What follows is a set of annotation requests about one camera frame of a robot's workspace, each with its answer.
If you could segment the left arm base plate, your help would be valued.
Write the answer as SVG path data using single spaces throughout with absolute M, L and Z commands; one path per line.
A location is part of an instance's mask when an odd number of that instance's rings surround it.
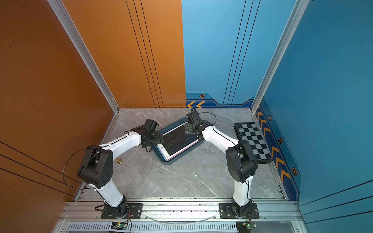
M 101 219 L 140 219 L 142 209 L 142 203 L 125 203 L 115 208 L 104 204 Z

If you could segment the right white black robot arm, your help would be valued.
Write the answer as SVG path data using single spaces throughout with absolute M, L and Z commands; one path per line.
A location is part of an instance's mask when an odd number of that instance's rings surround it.
M 201 119 L 195 108 L 187 114 L 186 134 L 195 134 L 208 141 L 226 155 L 227 169 L 234 179 L 231 208 L 236 218 L 260 218 L 257 204 L 251 198 L 252 180 L 258 169 L 258 161 L 247 140 L 238 141 L 215 128 L 213 123 Z

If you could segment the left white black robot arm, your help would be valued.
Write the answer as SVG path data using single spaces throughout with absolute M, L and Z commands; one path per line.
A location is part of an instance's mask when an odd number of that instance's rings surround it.
M 133 147 L 141 145 L 147 149 L 163 143 L 163 135 L 157 131 L 157 126 L 156 121 L 147 119 L 144 125 L 131 129 L 122 137 L 85 149 L 77 175 L 99 193 L 104 199 L 104 209 L 115 218 L 126 217 L 128 207 L 125 196 L 113 181 L 113 162 Z

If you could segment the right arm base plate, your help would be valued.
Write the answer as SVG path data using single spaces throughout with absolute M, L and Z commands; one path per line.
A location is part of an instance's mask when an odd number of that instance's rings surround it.
M 220 203 L 219 212 L 221 219 L 231 218 L 249 218 L 259 219 L 259 210 L 257 204 L 249 202 L 245 206 L 238 206 L 235 202 L 233 203 Z

